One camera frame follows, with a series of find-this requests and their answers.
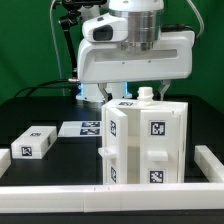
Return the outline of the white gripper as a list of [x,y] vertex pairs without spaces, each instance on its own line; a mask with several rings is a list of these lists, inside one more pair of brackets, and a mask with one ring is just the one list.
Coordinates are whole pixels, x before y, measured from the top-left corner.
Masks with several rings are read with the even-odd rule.
[[164,32],[146,51],[126,51],[119,43],[83,39],[78,51],[78,79],[99,83],[105,102],[110,99],[106,83],[161,80],[158,92],[163,101],[170,79],[184,79],[191,74],[194,38],[193,31]]

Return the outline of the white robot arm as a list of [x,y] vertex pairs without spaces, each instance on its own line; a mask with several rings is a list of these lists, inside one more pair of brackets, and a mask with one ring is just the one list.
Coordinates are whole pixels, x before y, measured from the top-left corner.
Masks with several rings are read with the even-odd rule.
[[86,21],[78,49],[80,100],[126,98],[136,81],[183,79],[192,71],[195,34],[162,30],[163,0],[110,0],[109,12]]

